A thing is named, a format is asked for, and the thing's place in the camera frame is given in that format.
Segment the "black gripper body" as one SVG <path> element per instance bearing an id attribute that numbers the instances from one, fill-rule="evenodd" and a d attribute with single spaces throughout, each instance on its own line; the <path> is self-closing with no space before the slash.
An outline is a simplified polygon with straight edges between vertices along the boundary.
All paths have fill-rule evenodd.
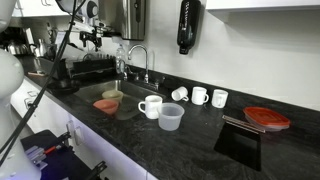
<path id="1" fill-rule="evenodd" d="M 97 39 L 101 39 L 100 37 L 97 36 L 98 32 L 97 32 L 97 28 L 94 28 L 93 30 L 86 32 L 86 31 L 81 31 L 79 38 L 80 40 L 86 39 L 86 41 L 91 41 L 94 44 L 96 44 Z"/>

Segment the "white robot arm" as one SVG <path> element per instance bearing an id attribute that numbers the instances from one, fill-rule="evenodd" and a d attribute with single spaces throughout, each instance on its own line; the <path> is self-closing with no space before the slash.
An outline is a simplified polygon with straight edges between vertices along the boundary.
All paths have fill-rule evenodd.
<path id="1" fill-rule="evenodd" d="M 102 29 L 105 25 L 99 20 L 99 0 L 55 0 L 58 7 L 71 16 L 82 17 L 75 21 L 73 27 L 79 31 L 79 39 L 83 46 L 90 41 L 98 51 L 102 46 Z"/>

